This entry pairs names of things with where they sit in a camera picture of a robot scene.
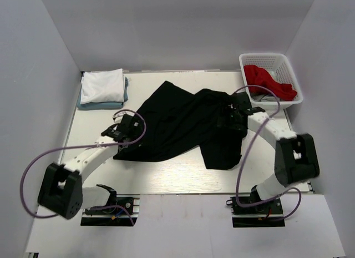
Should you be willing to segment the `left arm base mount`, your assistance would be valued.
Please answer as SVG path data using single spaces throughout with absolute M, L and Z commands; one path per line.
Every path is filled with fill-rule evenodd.
M 138 195 L 117 195 L 107 206 L 83 210 L 80 225 L 98 227 L 133 227 L 139 216 Z

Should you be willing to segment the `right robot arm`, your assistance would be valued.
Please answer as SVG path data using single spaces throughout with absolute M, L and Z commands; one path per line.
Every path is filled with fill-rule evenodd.
M 253 107 L 248 95 L 239 92 L 233 95 L 232 103 L 222 109 L 217 122 L 219 128 L 230 129 L 242 137 L 249 130 L 253 131 L 255 138 L 260 136 L 275 150 L 273 174 L 252 188 L 248 203 L 236 202 L 257 213 L 265 212 L 271 201 L 320 174 L 313 137 L 285 129 L 273 117 L 261 107 Z

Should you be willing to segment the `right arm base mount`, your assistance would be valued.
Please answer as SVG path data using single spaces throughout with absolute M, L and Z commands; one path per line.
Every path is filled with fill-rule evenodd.
M 263 205 L 242 208 L 235 197 L 226 200 L 231 208 L 233 228 L 285 227 L 281 200 L 277 199 Z

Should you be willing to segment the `black t shirt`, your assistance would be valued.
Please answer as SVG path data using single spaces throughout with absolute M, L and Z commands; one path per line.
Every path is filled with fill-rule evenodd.
M 232 122 L 236 106 L 225 92 L 192 94 L 165 81 L 137 111 L 146 122 L 143 138 L 113 158 L 159 162 L 199 146 L 207 169 L 232 169 L 240 162 L 247 134 L 244 125 Z

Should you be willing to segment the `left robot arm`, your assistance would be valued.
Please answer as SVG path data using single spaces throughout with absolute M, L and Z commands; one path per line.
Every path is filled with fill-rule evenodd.
M 106 185 L 83 187 L 87 178 L 119 151 L 137 143 L 146 132 L 146 123 L 139 114 L 124 113 L 115 117 L 115 124 L 105 129 L 92 145 L 63 164 L 50 164 L 44 174 L 39 205 L 69 220 L 80 210 L 93 209 L 112 213 L 117 205 L 117 192 Z

